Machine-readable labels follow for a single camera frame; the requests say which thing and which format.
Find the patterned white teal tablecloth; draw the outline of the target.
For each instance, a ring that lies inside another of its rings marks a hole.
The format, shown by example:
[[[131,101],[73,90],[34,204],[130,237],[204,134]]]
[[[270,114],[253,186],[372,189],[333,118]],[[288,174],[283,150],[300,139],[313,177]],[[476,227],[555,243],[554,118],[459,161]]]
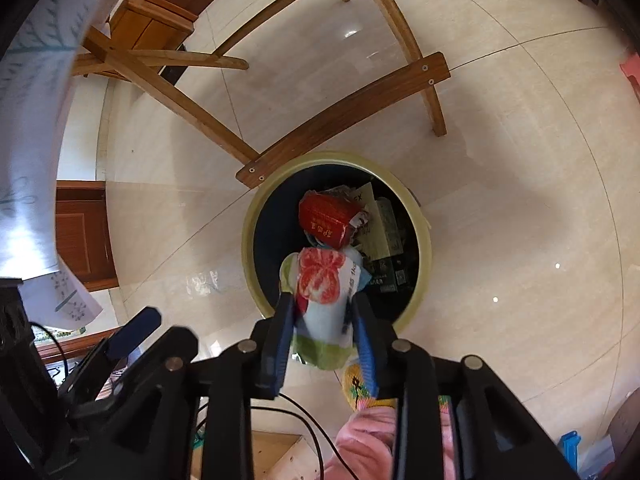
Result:
[[[1,19],[1,283],[28,322],[76,330],[102,311],[58,256],[55,189],[70,72],[117,0],[20,0]]]

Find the yellow rim trash bin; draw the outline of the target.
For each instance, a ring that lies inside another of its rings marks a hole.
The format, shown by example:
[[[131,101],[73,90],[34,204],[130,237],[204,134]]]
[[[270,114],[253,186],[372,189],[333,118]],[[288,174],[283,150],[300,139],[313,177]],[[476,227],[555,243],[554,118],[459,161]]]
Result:
[[[311,295],[337,296],[344,252],[367,281],[374,312],[405,330],[419,311],[432,270],[430,226],[393,174],[362,157],[337,152],[297,157],[261,177],[242,229],[242,263],[250,296],[273,315],[280,269],[288,256],[308,256]]]

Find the pistachio chocolate box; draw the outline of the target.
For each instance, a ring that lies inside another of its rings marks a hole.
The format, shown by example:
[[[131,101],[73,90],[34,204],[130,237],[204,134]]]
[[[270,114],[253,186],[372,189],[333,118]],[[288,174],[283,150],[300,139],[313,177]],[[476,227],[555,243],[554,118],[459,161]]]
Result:
[[[355,237],[364,267],[371,274],[369,284],[379,292],[400,292],[407,278],[402,264],[404,246],[392,203],[386,197],[377,196],[371,182],[352,190],[349,197],[369,218]]]

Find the wooden tv cabinet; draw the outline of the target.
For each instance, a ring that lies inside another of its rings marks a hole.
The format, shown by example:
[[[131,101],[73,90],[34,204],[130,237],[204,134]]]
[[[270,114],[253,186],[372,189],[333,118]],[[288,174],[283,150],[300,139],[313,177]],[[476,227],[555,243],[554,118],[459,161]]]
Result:
[[[118,286],[103,181],[57,180],[58,254],[89,292]]]

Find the fruit print snack bag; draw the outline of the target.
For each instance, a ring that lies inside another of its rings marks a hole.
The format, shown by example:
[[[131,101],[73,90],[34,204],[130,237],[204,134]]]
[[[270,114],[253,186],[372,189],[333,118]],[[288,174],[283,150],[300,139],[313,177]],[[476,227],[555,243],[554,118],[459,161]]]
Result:
[[[280,289],[294,299],[293,353],[319,370],[337,370],[352,353],[350,304],[371,279],[363,256],[307,247],[288,255],[280,267]]]

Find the red snack wrapper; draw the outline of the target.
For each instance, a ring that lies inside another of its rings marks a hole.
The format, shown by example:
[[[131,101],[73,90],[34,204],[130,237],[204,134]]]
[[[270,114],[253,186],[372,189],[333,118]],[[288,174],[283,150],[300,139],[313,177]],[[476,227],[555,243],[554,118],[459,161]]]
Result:
[[[298,220],[307,234],[339,250],[369,222],[369,214],[343,195],[308,191],[298,205]]]

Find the wooden table frame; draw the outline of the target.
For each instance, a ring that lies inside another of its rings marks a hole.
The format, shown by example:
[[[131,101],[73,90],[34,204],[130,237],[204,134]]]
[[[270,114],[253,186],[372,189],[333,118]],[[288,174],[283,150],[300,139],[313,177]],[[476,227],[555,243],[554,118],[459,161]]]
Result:
[[[422,98],[428,128],[446,134],[436,92],[450,75],[446,58],[422,52],[395,0],[272,0],[210,46],[180,50],[196,20],[223,5],[122,0],[88,30],[72,72],[133,84],[235,159],[248,188],[410,96]],[[340,36],[361,9],[382,18],[397,70],[357,61]]]

